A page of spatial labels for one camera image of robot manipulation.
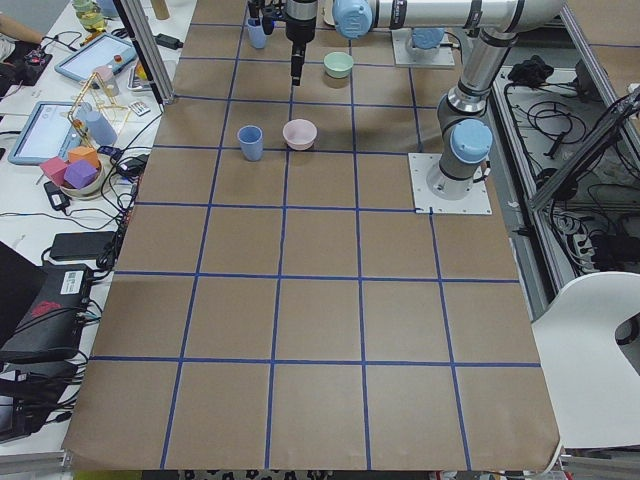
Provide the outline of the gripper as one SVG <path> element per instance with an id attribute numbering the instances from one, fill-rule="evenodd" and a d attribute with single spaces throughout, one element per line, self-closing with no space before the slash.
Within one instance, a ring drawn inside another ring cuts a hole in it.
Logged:
<path id="1" fill-rule="evenodd" d="M 283 20 L 286 2 L 280 0 L 248 0 L 248 22 L 251 26 L 259 26 L 260 18 Z"/>
<path id="2" fill-rule="evenodd" d="M 316 18 L 299 20 L 286 17 L 285 24 L 286 37 L 293 45 L 291 52 L 291 84 L 299 86 L 305 64 L 305 46 L 314 40 Z"/>

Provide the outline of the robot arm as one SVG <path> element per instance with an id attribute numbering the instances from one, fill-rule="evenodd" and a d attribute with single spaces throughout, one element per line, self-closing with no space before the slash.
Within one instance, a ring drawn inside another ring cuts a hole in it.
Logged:
<path id="1" fill-rule="evenodd" d="M 270 35 L 276 22 L 286 25 L 286 37 L 292 43 L 292 53 L 302 56 L 306 46 L 315 37 L 317 1 L 248 1 L 251 19 Z M 347 39 L 358 39 L 380 22 L 390 30 L 404 27 L 407 17 L 407 1 L 334 1 L 331 14 L 336 30 Z M 444 37 L 443 28 L 412 28 L 409 47 L 422 50 L 439 47 Z"/>
<path id="2" fill-rule="evenodd" d="M 291 77 L 301 80 L 306 46 L 322 13 L 347 40 L 359 40 L 380 29 L 391 33 L 399 67 L 451 69 L 455 65 L 452 29 L 477 33 L 457 83 L 438 106 L 445 142 L 464 120 L 480 120 L 498 70 L 519 34 L 534 30 L 560 13 L 561 1 L 277 1 L 263 8 L 266 21 L 281 21 L 292 43 Z"/>

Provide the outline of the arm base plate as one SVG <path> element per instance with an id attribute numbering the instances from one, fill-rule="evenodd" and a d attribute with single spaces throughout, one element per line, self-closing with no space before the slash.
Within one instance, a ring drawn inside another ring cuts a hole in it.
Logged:
<path id="1" fill-rule="evenodd" d="M 453 180 L 441 171 L 440 158 L 438 153 L 408 154 L 414 211 L 436 215 L 491 215 L 481 165 L 471 178 Z"/>
<path id="2" fill-rule="evenodd" d="M 392 32 L 397 67 L 453 69 L 452 43 L 444 28 L 404 28 Z"/>

